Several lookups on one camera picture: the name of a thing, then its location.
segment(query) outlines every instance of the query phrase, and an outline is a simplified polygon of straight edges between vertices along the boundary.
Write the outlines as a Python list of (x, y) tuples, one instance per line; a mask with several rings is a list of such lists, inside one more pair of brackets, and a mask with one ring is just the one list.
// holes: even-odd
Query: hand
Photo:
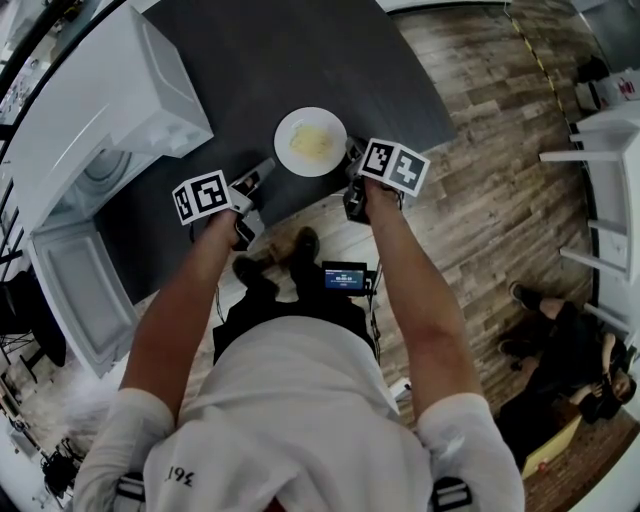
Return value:
[(389, 208), (398, 210), (398, 195), (392, 190), (383, 189), (379, 181), (365, 178), (364, 188), (367, 194), (366, 212), (369, 218), (379, 210)]
[(596, 398), (600, 398), (602, 396), (602, 384), (591, 384), (590, 386), (591, 393)]
[(238, 214), (233, 210), (223, 210), (209, 217), (206, 231), (212, 233), (216, 241), (224, 240), (231, 248), (238, 243), (237, 218)]

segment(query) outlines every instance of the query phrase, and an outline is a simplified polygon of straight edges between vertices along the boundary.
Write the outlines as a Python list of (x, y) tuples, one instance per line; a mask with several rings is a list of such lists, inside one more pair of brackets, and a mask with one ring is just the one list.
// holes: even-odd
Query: white plate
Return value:
[[(310, 125), (329, 134), (333, 142), (329, 153), (322, 161), (307, 157), (291, 149), (291, 140), (296, 135), (296, 130), (302, 125)], [(331, 112), (316, 108), (305, 107), (291, 112), (285, 117), (273, 140), (276, 155), (287, 169), (298, 176), (315, 178), (324, 176), (333, 171), (342, 162), (347, 152), (347, 130), (336, 116)]]

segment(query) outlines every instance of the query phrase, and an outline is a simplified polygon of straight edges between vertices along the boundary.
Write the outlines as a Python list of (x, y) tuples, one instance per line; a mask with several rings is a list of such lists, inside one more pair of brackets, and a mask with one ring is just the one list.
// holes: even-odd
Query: black table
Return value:
[[(276, 158), (273, 135), (292, 110), (325, 108), (350, 135), (416, 151), (455, 136), (433, 84), (374, 0), (162, 0), (145, 16), (180, 51), (215, 138), (183, 159), (162, 158), (96, 217), (134, 303), (166, 282), (190, 246), (171, 191), (216, 169), (230, 181)], [(341, 170), (302, 178), (278, 165), (260, 190), (263, 220), (273, 225), (345, 185)]]

